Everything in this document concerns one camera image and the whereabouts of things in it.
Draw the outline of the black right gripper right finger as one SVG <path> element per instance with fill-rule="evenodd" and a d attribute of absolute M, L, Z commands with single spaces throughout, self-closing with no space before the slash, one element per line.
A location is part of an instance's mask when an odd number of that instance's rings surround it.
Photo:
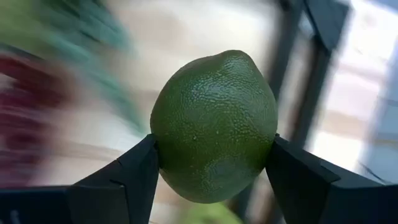
<path fill-rule="evenodd" d="M 398 185 L 383 185 L 276 136 L 266 172 L 286 224 L 398 224 Z"/>

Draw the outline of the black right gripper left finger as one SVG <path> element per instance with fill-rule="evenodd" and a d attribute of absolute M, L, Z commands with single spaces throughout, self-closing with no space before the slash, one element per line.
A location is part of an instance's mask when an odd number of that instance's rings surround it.
<path fill-rule="evenodd" d="M 72 185 L 0 189 L 0 224 L 149 224 L 158 177 L 149 134 Z"/>

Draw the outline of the green lime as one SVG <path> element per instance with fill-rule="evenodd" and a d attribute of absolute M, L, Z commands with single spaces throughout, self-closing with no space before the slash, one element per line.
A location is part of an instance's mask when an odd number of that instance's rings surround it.
<path fill-rule="evenodd" d="M 277 123 L 274 95 L 247 53 L 198 58 L 170 77 L 150 115 L 160 174 L 189 201 L 227 200 L 262 172 Z"/>

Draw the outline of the green mango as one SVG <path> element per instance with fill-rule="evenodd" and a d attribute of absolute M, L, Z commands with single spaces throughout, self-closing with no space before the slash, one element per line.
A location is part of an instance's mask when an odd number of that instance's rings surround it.
<path fill-rule="evenodd" d="M 179 224 L 243 224 L 223 203 L 194 203 L 182 216 Z"/>

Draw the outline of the red pomegranate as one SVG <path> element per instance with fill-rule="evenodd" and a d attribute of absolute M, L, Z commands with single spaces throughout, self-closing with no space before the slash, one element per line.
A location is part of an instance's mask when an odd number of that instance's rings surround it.
<path fill-rule="evenodd" d="M 22 187 L 50 151 L 55 112 L 68 100 L 62 71 L 0 55 L 0 189 Z"/>

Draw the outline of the black metal rig frame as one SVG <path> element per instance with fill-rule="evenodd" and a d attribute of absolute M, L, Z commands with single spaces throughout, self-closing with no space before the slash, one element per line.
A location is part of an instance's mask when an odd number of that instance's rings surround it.
<path fill-rule="evenodd" d="M 303 150 L 317 109 L 320 93 L 330 65 L 331 55 L 340 41 L 349 6 L 335 0 L 276 0 L 283 12 L 276 53 L 269 70 L 269 83 L 278 99 L 290 54 L 299 32 L 302 16 L 307 16 L 314 36 L 310 38 L 310 54 L 304 89 L 299 94 L 298 111 L 289 134 L 290 143 Z"/>

